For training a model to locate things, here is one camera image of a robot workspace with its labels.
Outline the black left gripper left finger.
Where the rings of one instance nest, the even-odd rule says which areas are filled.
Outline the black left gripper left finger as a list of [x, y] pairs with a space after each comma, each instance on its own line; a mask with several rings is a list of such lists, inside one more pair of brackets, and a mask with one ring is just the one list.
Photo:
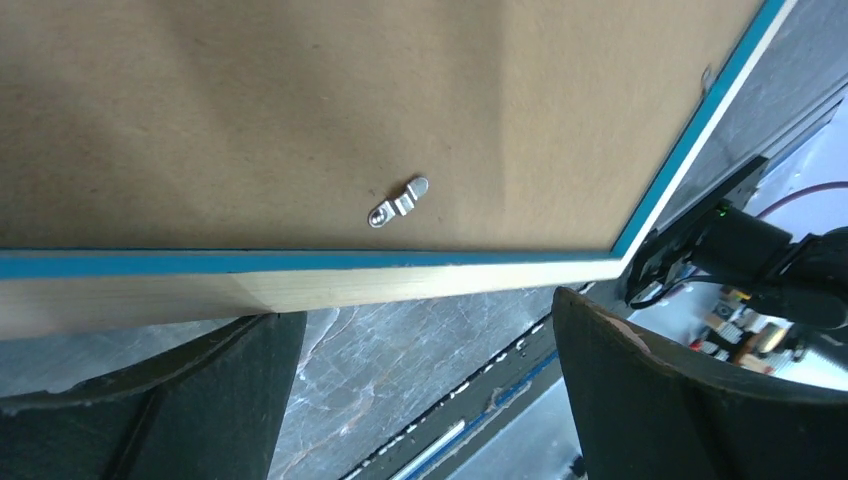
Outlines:
[[241, 317], [60, 392], [1, 401], [5, 479], [264, 479], [303, 312]]

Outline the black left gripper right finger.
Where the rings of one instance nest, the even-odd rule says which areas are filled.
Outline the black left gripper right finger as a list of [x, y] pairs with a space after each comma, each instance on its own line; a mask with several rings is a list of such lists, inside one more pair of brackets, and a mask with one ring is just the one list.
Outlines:
[[566, 287], [559, 362], [592, 479], [843, 479], [847, 395], [710, 358]]

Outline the wooden picture frame teal edge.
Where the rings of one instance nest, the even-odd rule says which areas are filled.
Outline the wooden picture frame teal edge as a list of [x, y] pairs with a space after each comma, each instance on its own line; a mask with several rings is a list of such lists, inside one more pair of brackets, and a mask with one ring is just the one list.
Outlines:
[[794, 9], [760, 9], [606, 251], [5, 247], [5, 339], [435, 298], [620, 275]]

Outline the brown cardboard backing board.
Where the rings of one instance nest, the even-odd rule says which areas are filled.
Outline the brown cardboard backing board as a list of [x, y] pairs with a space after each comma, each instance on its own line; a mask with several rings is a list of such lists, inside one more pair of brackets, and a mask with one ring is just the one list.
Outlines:
[[606, 251], [759, 9], [5, 1], [1, 243]]

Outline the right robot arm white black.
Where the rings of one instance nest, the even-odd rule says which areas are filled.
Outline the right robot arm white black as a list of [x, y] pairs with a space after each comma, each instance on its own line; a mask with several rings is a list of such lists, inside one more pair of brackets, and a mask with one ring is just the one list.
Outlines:
[[620, 283], [633, 310], [656, 304], [684, 283], [731, 286], [745, 304], [818, 330], [847, 325], [847, 230], [809, 234], [795, 242], [789, 232], [747, 214], [750, 196], [769, 160], [750, 158], [708, 195], [663, 229], [652, 230]]

